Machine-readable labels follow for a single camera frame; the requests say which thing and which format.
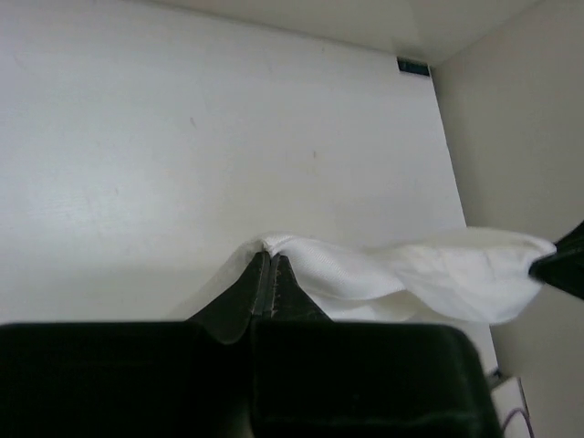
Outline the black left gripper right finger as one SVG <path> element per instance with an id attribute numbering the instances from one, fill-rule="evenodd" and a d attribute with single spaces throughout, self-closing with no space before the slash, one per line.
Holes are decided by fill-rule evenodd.
<path id="1" fill-rule="evenodd" d="M 250 327 L 257 437 L 499 437 L 479 355 L 443 324 L 333 321 L 274 258 Z"/>

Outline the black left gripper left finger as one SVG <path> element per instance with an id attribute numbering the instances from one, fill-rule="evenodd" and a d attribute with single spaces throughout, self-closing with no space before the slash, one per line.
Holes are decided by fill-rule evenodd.
<path id="1" fill-rule="evenodd" d="M 172 322 L 1 328 L 4 437 L 248 437 L 247 329 L 269 258 Z"/>

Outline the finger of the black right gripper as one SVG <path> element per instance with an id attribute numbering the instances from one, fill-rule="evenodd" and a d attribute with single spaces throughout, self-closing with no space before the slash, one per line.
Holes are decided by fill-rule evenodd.
<path id="1" fill-rule="evenodd" d="M 531 278 L 580 300 L 584 298 L 584 224 L 580 223 L 556 243 L 556 252 L 536 260 Z"/>

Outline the white pleated skirt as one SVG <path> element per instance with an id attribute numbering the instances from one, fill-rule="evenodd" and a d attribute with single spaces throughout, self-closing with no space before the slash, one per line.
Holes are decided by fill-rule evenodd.
<path id="1" fill-rule="evenodd" d="M 398 322 L 428 308 L 497 325 L 516 318 L 537 295 L 542 285 L 529 268 L 557 248 L 531 235 L 480 227 L 370 249 L 260 235 L 240 245 L 202 293 L 220 295 L 262 251 L 287 257 L 302 290 L 333 319 Z"/>

